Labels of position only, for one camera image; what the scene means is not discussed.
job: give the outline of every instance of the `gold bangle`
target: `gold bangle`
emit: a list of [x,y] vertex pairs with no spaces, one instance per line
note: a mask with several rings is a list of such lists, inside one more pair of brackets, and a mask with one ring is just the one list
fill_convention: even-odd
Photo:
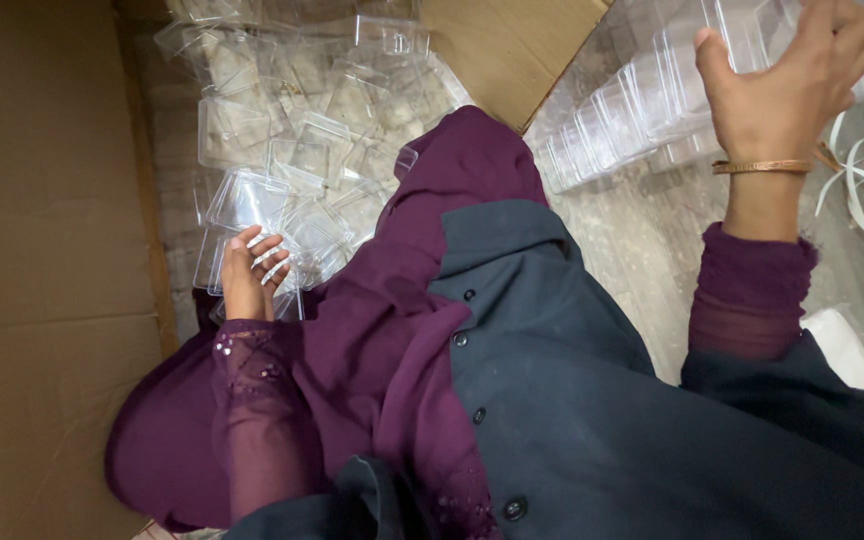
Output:
[[742,174],[754,172],[805,174],[815,168],[811,161],[786,159],[784,161],[759,161],[757,163],[730,163],[715,161],[712,174]]

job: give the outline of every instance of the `cardboard box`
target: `cardboard box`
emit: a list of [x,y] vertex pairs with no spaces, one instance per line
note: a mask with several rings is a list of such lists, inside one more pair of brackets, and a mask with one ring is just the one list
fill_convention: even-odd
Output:
[[[524,132],[606,4],[425,0],[433,46]],[[158,1],[0,1],[0,540],[125,540],[109,428],[178,347],[125,19]]]

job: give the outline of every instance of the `purple sleeve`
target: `purple sleeve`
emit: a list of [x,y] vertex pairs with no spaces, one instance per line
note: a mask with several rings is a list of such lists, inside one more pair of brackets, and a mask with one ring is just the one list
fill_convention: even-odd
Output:
[[319,433],[275,334],[275,323],[232,320],[212,344],[212,442],[228,473],[233,523],[324,484]]
[[743,240],[713,223],[688,325],[689,350],[774,361],[799,338],[818,251],[798,242]]

